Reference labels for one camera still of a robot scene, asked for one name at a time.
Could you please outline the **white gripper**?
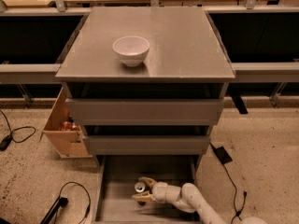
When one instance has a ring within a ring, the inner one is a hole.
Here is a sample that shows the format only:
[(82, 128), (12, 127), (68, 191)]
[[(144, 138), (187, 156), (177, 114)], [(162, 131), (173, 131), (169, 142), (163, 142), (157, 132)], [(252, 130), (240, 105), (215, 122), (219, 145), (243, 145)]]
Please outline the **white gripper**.
[(139, 177), (138, 190), (144, 190), (146, 187), (151, 189), (152, 194), (149, 191), (134, 194), (132, 198), (137, 202), (149, 203), (165, 203), (166, 202), (166, 192), (168, 184), (165, 182), (157, 182), (150, 177)]

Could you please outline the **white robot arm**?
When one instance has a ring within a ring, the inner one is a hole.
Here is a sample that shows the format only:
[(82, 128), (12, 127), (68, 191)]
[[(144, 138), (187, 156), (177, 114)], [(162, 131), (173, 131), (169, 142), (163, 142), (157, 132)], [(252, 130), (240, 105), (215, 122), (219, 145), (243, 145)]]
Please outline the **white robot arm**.
[(132, 198), (139, 203), (170, 203), (180, 211), (197, 213), (203, 224), (227, 224), (192, 183), (178, 187), (149, 177), (139, 177), (135, 191)]

